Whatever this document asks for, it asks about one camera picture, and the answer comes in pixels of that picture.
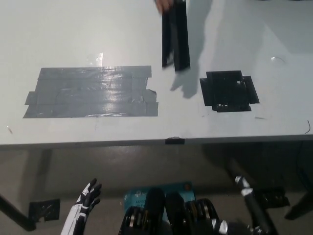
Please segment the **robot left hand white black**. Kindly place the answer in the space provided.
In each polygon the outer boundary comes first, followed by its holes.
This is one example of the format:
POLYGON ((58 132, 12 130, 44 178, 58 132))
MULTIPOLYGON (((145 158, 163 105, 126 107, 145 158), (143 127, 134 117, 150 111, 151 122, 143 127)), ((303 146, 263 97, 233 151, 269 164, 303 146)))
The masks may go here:
POLYGON ((91 180, 80 193, 77 201, 71 207, 64 223, 61 235, 83 235, 88 216, 92 209, 100 203, 99 195, 102 184, 97 179, 91 180))

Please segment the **person's bare hand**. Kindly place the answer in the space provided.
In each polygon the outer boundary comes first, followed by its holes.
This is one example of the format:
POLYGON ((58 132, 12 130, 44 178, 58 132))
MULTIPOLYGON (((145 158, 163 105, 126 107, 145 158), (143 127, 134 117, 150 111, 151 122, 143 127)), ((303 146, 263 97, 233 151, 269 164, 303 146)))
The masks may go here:
POLYGON ((157 10, 160 14, 167 12, 174 4, 174 0, 155 0, 157 10))

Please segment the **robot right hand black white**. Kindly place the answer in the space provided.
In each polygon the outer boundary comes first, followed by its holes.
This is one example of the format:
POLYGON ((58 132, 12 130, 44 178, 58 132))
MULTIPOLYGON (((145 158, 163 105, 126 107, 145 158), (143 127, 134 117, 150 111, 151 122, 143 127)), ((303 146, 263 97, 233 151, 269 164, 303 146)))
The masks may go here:
POLYGON ((234 177, 236 186, 241 191, 246 206, 253 220, 253 225, 239 222, 212 219, 211 225, 214 235, 276 235, 278 234, 269 215, 257 201, 254 190, 242 175, 234 177))

